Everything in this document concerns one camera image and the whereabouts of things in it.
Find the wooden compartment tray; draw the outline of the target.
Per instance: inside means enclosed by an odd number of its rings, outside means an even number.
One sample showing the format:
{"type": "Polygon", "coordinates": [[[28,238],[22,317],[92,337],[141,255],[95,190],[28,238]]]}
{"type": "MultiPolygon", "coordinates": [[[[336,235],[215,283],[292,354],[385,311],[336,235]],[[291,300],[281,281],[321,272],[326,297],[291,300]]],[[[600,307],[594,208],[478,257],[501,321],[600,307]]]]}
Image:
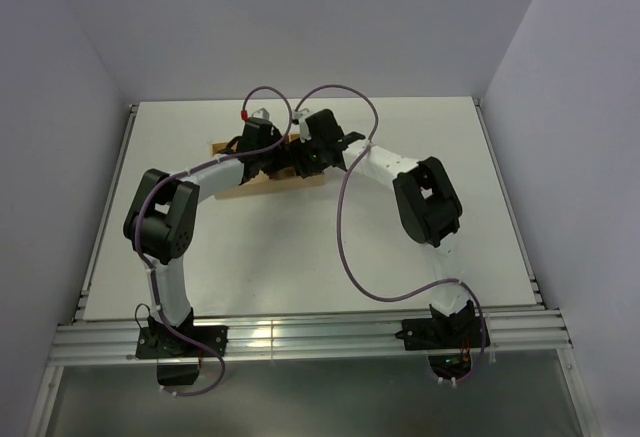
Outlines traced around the wooden compartment tray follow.
{"type": "Polygon", "coordinates": [[[286,138],[274,150],[255,156],[229,159],[228,163],[242,166],[241,181],[231,187],[219,189],[212,194],[216,200],[233,199],[278,192],[319,187],[326,184],[324,172],[301,177],[290,153],[292,140],[286,138]]]}

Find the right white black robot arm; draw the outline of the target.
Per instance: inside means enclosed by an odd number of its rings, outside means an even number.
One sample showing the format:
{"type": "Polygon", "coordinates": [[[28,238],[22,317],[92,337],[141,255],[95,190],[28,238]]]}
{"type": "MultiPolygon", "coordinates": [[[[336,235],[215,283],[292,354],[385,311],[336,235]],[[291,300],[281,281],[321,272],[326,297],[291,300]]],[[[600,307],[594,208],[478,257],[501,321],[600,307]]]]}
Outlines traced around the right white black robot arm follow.
{"type": "Polygon", "coordinates": [[[432,325],[434,338],[446,347],[457,345],[468,331],[460,314],[467,307],[476,310],[478,305],[466,283],[444,274],[463,208],[442,162],[435,157],[422,161],[403,157],[375,145],[376,128],[367,136],[358,132],[347,134],[329,109],[312,113],[297,107],[293,122],[299,126],[299,138],[291,142],[291,147],[300,154],[296,158],[296,172],[300,176],[307,177],[328,167],[345,172],[337,200],[336,242],[350,282],[364,296],[383,303],[406,301],[430,291],[430,312],[438,317],[432,325]],[[427,254],[434,261],[433,282],[399,296],[384,297],[366,290],[356,279],[343,242],[344,201],[349,179],[355,173],[392,191],[403,230],[412,241],[429,248],[427,254]]]}

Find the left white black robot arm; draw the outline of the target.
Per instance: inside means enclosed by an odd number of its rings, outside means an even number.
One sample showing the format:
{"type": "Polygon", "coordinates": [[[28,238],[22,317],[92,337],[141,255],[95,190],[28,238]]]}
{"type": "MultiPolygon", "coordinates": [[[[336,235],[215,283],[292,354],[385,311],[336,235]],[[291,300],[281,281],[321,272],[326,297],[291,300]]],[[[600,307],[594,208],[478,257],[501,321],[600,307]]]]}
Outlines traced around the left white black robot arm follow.
{"type": "Polygon", "coordinates": [[[184,254],[195,231],[198,206],[214,195],[239,187],[270,164],[283,149],[283,135],[267,119],[244,123],[236,146],[225,149],[192,169],[169,174],[147,170],[123,224],[143,262],[151,293],[151,317],[164,324],[159,345],[172,356],[183,356],[195,343],[185,322],[193,318],[184,277],[184,254]]]}

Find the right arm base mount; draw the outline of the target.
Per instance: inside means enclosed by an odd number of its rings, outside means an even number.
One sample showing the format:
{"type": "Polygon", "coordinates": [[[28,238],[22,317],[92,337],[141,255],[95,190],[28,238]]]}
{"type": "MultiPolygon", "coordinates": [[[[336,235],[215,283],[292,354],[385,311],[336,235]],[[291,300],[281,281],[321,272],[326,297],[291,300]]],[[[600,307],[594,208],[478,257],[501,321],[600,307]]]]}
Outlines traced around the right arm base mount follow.
{"type": "Polygon", "coordinates": [[[449,315],[434,306],[430,312],[427,318],[404,319],[395,338],[403,343],[405,351],[445,351],[442,355],[429,354],[429,367],[439,384],[456,387],[472,375],[472,351],[477,350],[482,357],[491,345],[486,320],[471,299],[449,315]]]}

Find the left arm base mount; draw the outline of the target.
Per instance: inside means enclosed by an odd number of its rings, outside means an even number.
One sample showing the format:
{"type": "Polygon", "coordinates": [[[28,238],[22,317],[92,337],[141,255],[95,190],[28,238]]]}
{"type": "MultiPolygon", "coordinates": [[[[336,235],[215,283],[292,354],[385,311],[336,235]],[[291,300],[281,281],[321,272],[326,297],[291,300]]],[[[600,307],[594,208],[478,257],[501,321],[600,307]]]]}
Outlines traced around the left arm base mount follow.
{"type": "Polygon", "coordinates": [[[221,361],[222,374],[225,371],[225,355],[229,327],[225,325],[194,324],[193,311],[186,320],[170,331],[162,322],[151,315],[142,325],[138,318],[140,307],[149,310],[146,304],[136,307],[134,320],[139,328],[135,358],[155,360],[156,377],[165,389],[182,392],[182,387],[193,385],[200,375],[205,357],[221,361]]]}

